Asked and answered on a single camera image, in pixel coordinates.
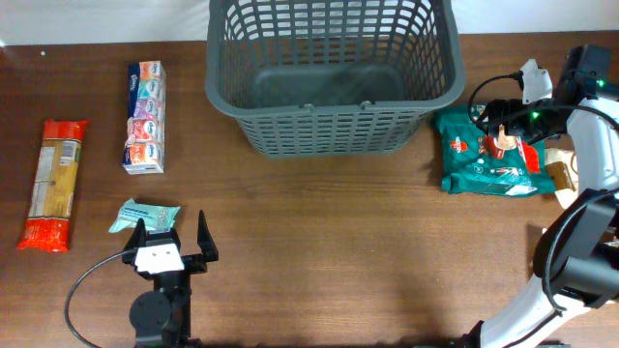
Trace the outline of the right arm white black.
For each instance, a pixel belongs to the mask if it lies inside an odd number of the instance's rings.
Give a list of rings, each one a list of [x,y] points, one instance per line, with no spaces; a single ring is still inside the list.
[[[494,100],[471,122],[488,135],[535,144],[568,135],[578,197],[542,235],[526,287],[498,314],[480,321],[457,347],[538,347],[558,328],[618,299],[618,250],[602,241],[618,229],[618,87],[609,82],[609,49],[572,48],[559,81],[529,60],[511,73],[523,96]]]

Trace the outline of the beige rice bag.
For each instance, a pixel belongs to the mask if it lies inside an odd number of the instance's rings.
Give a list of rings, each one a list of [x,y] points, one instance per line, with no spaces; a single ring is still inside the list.
[[[556,187],[555,196],[560,206],[567,209],[578,198],[579,180],[575,151],[546,148],[545,170]]]

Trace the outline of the green cocoa bag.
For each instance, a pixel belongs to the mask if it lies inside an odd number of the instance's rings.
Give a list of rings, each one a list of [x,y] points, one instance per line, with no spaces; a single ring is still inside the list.
[[[431,123],[442,147],[441,189],[449,194],[528,197],[556,191],[545,170],[544,143],[489,136],[471,122],[466,106],[441,109]]]

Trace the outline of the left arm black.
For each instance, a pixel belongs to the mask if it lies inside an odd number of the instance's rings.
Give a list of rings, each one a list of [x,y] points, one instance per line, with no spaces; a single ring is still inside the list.
[[[151,281],[153,289],[132,303],[129,319],[136,347],[201,347],[191,333],[191,278],[207,272],[219,260],[219,251],[203,212],[197,221],[198,253],[183,255],[173,228],[149,231],[140,219],[127,241],[122,261],[137,275]]]

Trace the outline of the multicolour tissue pack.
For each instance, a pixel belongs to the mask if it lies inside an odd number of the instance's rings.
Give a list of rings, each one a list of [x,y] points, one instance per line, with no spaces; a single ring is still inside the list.
[[[127,138],[122,159],[130,175],[164,172],[166,72],[161,61],[128,67]]]

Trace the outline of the teal wet wipes packet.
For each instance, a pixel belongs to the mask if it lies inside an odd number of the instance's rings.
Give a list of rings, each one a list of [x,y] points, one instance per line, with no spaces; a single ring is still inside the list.
[[[108,232],[118,233],[127,228],[135,228],[140,219],[144,221],[148,231],[172,228],[179,211],[180,207],[141,204],[129,199],[119,209]]]

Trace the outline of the grey plastic basket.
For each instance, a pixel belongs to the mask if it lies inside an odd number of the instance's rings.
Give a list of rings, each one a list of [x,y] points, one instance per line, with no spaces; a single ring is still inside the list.
[[[450,0],[217,0],[206,95],[270,158],[388,154],[465,84]]]

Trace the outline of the orange spaghetti packet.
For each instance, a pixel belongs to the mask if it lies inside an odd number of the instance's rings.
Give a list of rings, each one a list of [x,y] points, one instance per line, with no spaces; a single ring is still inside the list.
[[[69,250],[70,221],[87,121],[44,122],[31,202],[19,249]]]

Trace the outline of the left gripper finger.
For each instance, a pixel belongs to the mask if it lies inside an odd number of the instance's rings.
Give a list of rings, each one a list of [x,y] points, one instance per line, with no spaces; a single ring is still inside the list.
[[[197,244],[204,256],[217,256],[217,246],[209,232],[206,217],[202,210],[198,215]]]
[[[146,228],[144,219],[140,218],[136,226],[130,236],[129,240],[126,243],[126,250],[134,250],[141,247],[144,243],[144,238],[146,236]]]

